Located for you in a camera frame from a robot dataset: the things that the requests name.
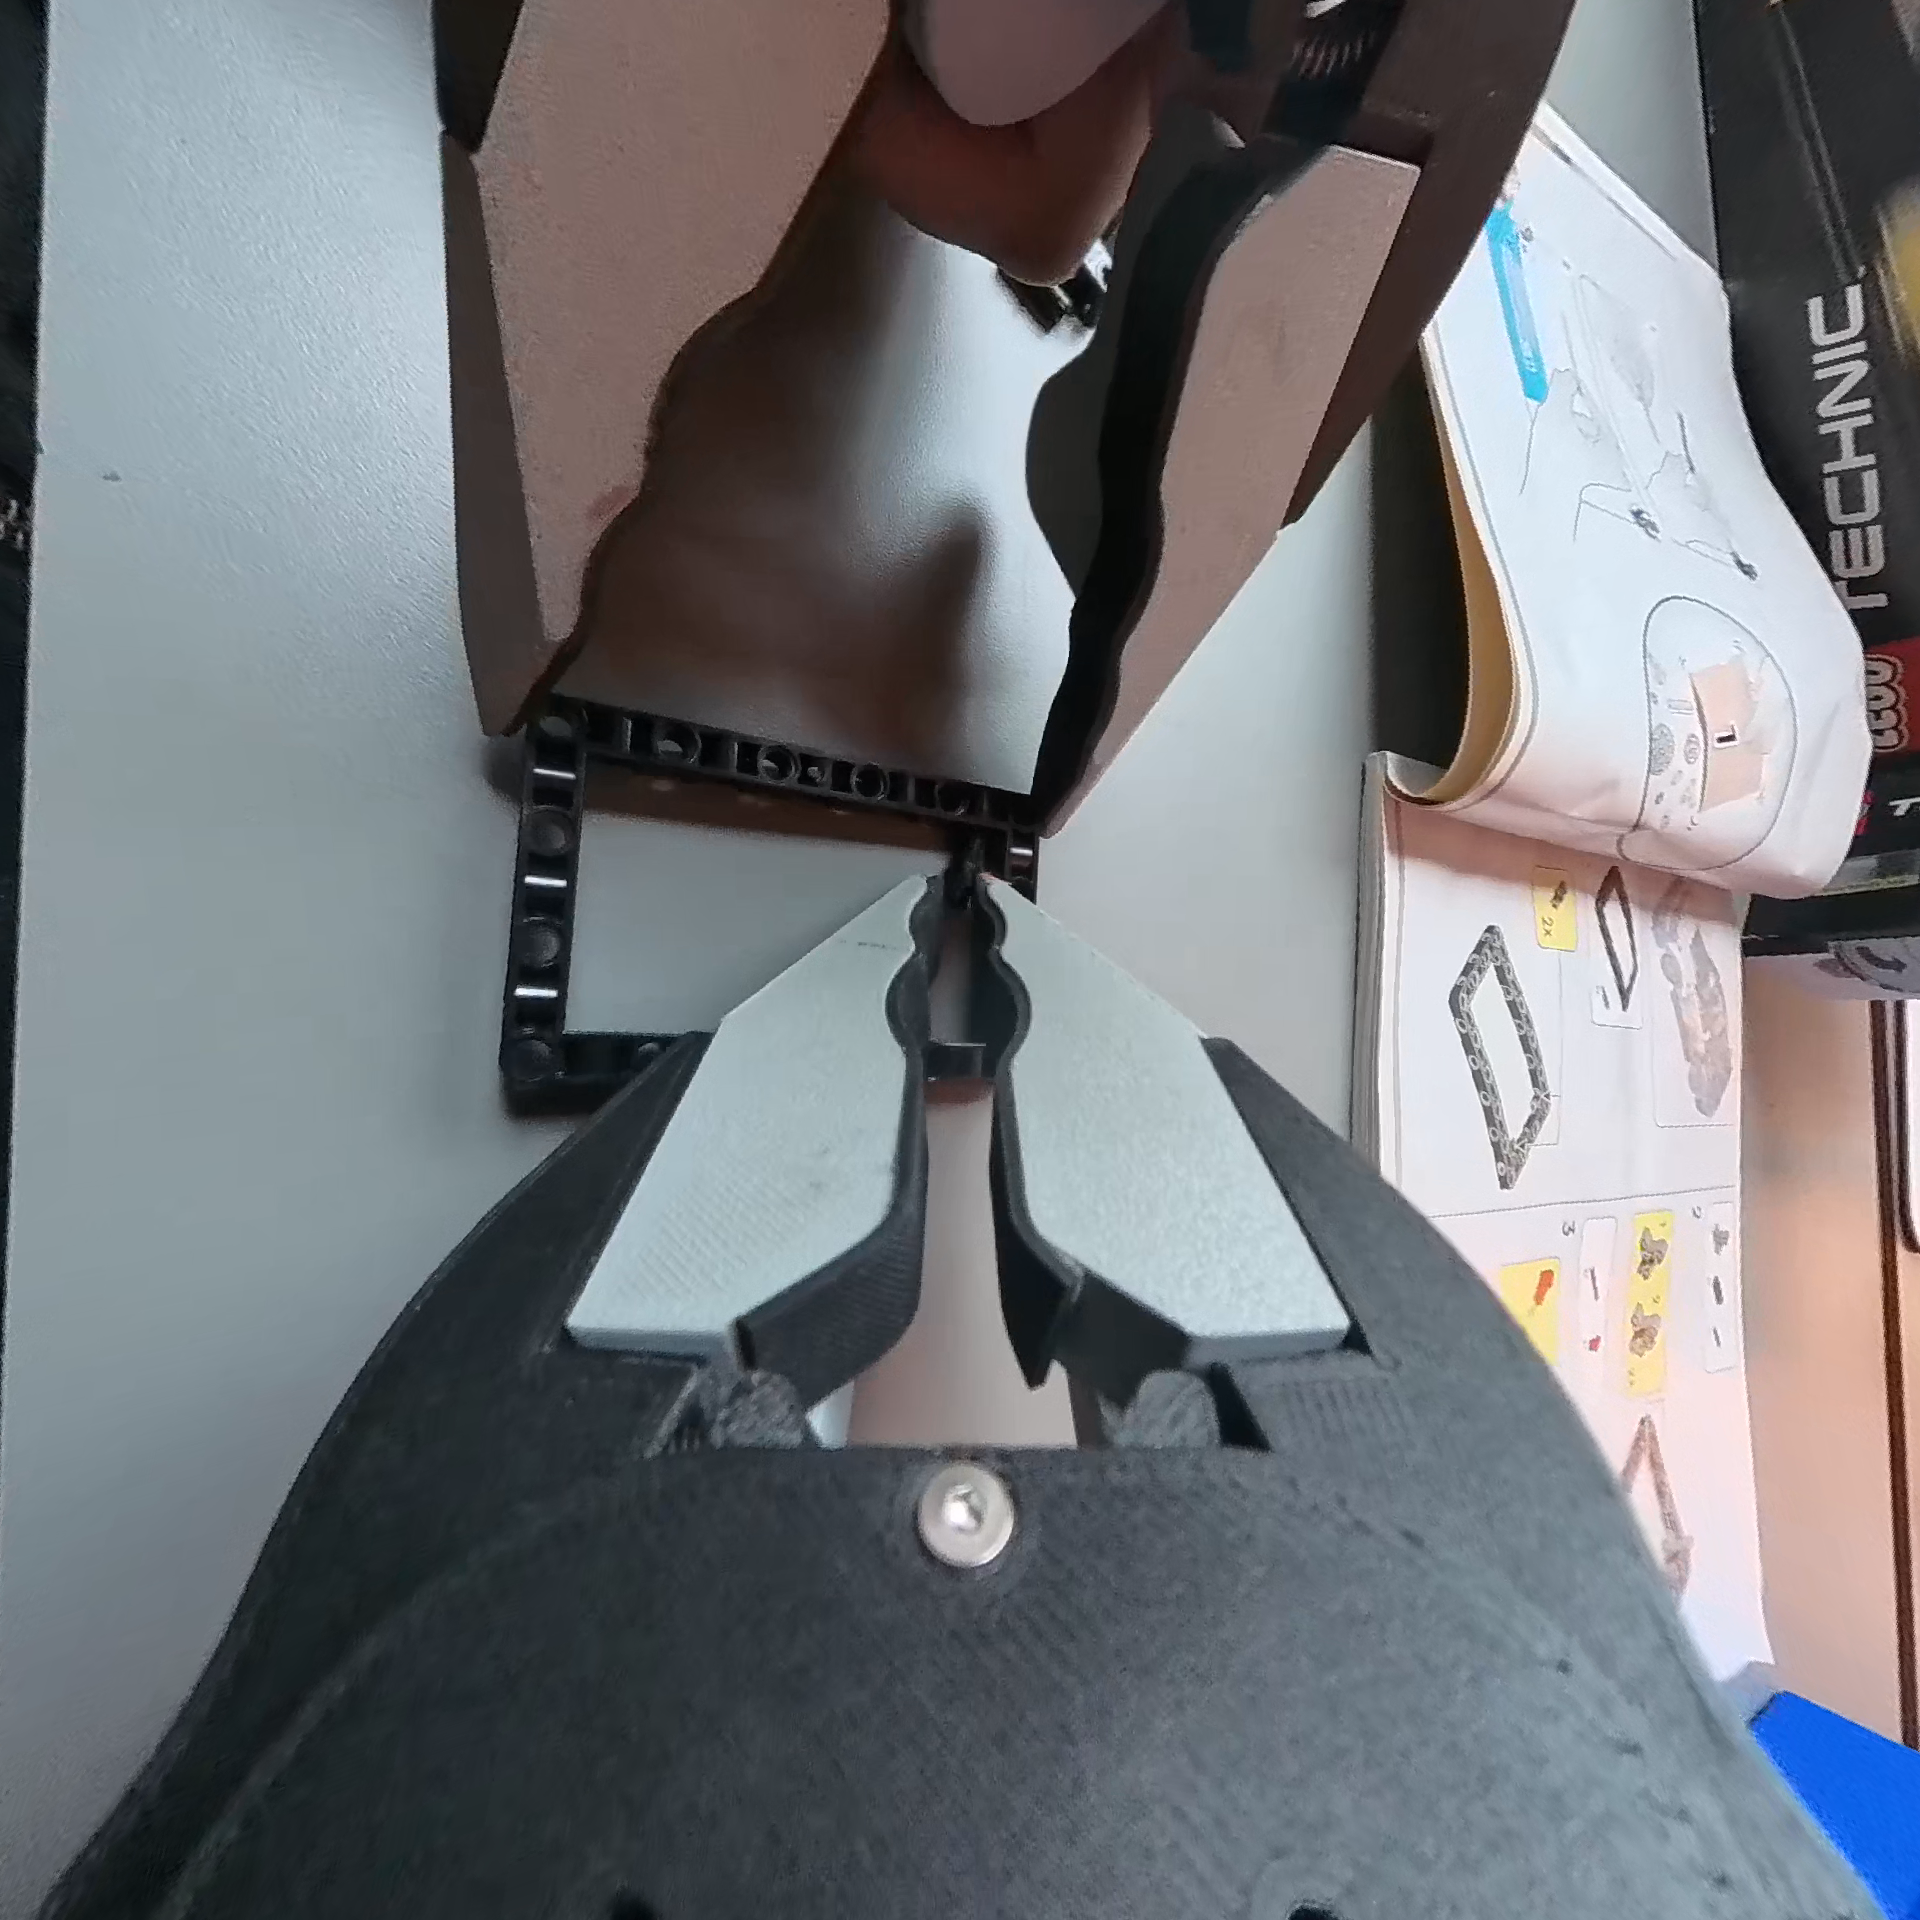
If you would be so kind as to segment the black lego set box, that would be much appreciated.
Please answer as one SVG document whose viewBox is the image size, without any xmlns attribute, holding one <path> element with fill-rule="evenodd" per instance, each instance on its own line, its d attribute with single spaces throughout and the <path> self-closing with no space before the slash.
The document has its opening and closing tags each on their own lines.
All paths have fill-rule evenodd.
<svg viewBox="0 0 1920 1920">
<path fill-rule="evenodd" d="M 1872 761 L 1834 881 L 1750 957 L 1919 997 L 1919 7 L 1694 2 L 1723 285 L 1764 469 L 1864 657 Z"/>
</svg>

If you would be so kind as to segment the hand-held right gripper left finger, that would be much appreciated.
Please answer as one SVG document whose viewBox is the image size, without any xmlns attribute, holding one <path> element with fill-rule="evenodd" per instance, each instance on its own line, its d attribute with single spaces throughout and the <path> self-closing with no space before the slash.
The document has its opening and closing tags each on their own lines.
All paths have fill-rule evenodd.
<svg viewBox="0 0 1920 1920">
<path fill-rule="evenodd" d="M 583 1346 L 829 1401 L 920 1303 L 940 884 L 902 881 L 741 1003 L 569 1310 Z"/>
</svg>

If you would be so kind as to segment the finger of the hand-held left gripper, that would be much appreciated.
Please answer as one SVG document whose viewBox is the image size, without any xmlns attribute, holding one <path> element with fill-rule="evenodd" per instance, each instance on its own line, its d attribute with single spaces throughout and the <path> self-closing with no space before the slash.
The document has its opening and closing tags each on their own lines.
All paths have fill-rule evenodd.
<svg viewBox="0 0 1920 1920">
<path fill-rule="evenodd" d="M 1031 776 L 1059 833 L 1284 528 L 1423 182 L 1294 138 L 1156 138 L 1092 337 L 1026 434 L 1026 495 L 1073 591 Z"/>
<path fill-rule="evenodd" d="M 458 615 L 478 727 L 578 657 L 684 349 L 756 301 L 886 47 L 885 2 L 443 2 Z"/>
</svg>

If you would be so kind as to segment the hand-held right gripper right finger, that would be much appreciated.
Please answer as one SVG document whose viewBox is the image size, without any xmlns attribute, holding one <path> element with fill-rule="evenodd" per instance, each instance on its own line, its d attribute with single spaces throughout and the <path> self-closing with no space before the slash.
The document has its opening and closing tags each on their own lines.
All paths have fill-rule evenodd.
<svg viewBox="0 0 1920 1920">
<path fill-rule="evenodd" d="M 1000 1309 L 1028 1385 L 1340 1349 L 1352 1318 L 1206 1037 L 1011 882 L 974 888 Z"/>
</svg>

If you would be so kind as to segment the open instruction booklet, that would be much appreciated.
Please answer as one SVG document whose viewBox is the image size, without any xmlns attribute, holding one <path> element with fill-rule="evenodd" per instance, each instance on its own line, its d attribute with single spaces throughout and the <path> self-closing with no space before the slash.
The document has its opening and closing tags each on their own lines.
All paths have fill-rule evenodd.
<svg viewBox="0 0 1920 1920">
<path fill-rule="evenodd" d="M 1699 256 L 1538 109 L 1421 340 L 1466 613 L 1444 770 L 1360 812 L 1356 1146 L 1531 1339 L 1718 1679 L 1773 1658 L 1742 924 L 1838 873 L 1861 642 Z"/>
</svg>

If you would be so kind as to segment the black lego frame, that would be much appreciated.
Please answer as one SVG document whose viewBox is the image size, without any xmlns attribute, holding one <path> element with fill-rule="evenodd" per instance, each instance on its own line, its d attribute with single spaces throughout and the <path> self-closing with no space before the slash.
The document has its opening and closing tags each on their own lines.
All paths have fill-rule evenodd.
<svg viewBox="0 0 1920 1920">
<path fill-rule="evenodd" d="M 648 1072 L 677 1033 L 575 1030 L 569 983 L 591 775 L 824 806 L 862 822 L 914 822 L 1025 899 L 1038 895 L 1042 818 L 1031 796 L 914 775 L 789 740 L 640 709 L 554 697 L 524 725 L 496 1066 L 517 1118 L 583 1118 Z"/>
</svg>

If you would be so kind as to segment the blue plastic bin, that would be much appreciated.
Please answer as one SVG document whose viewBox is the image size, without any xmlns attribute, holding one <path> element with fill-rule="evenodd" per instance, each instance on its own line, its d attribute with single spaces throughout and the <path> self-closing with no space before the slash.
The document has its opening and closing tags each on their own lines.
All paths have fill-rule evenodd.
<svg viewBox="0 0 1920 1920">
<path fill-rule="evenodd" d="M 1919 1751 L 1797 1692 L 1749 1731 L 1886 1919 L 1919 1916 Z"/>
</svg>

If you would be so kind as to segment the person's left hand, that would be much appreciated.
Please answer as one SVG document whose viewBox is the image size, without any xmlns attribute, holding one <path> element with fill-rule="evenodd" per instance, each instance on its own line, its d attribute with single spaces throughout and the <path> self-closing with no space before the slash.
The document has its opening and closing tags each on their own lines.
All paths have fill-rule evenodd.
<svg viewBox="0 0 1920 1920">
<path fill-rule="evenodd" d="M 1126 204 L 1186 54 L 1183 5 L 892 5 L 847 164 L 925 235 L 1059 283 Z"/>
</svg>

